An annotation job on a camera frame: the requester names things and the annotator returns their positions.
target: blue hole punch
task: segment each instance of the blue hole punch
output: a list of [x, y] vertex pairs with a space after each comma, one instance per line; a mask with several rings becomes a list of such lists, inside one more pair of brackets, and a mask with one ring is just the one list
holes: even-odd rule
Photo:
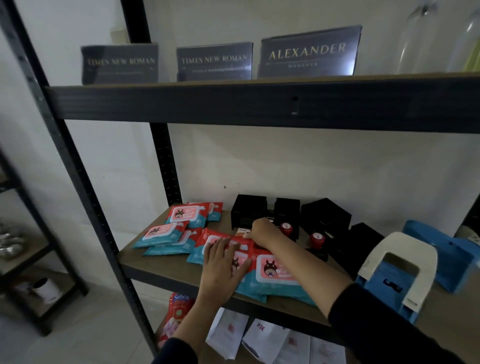
[[480, 260], [479, 245], [467, 239], [452, 238], [423, 222], [408, 220], [402, 231], [437, 249], [435, 280], [450, 293], [457, 293], [462, 288]]
[[[384, 262], [387, 253], [418, 267], [418, 275], [414, 277]], [[414, 323], [432, 287], [436, 268], [435, 248], [401, 232], [394, 232], [370, 252], [359, 270], [356, 282]]]

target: floor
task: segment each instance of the floor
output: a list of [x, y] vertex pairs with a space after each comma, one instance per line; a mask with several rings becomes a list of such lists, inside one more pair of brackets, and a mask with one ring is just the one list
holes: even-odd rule
[[[39, 336], [27, 323], [0, 316], [0, 364], [149, 364], [153, 357], [119, 291], [90, 286]], [[142, 299], [154, 330], [167, 303]]]

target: white mug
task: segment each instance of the white mug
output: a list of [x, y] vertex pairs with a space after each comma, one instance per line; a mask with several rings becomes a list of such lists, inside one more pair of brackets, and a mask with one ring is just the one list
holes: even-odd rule
[[50, 278], [40, 278], [32, 285], [32, 290], [39, 295], [45, 304], [56, 302], [61, 296], [60, 288]]

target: hand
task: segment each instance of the hand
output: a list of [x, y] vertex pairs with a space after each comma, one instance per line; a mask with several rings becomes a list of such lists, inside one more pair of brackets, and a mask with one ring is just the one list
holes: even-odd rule
[[261, 247], [270, 250], [270, 244], [278, 241], [278, 239], [281, 239], [284, 235], [280, 229], [267, 218], [258, 218], [252, 224], [252, 231], [246, 232], [243, 237], [253, 239], [253, 241]]
[[203, 302], [218, 310], [235, 292], [241, 279], [252, 263], [247, 259], [232, 275], [232, 261], [240, 244], [232, 244], [225, 250], [230, 238], [208, 244], [204, 253], [204, 268], [200, 280], [197, 302]]

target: glass bottle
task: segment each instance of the glass bottle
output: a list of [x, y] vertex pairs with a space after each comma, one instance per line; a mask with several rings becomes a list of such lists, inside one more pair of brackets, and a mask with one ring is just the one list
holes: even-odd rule
[[408, 16], [394, 56], [392, 73], [427, 72], [427, 57], [437, 30], [438, 3], [419, 1]]
[[480, 71], [480, 8], [465, 22], [447, 66], [447, 72], [474, 71]]

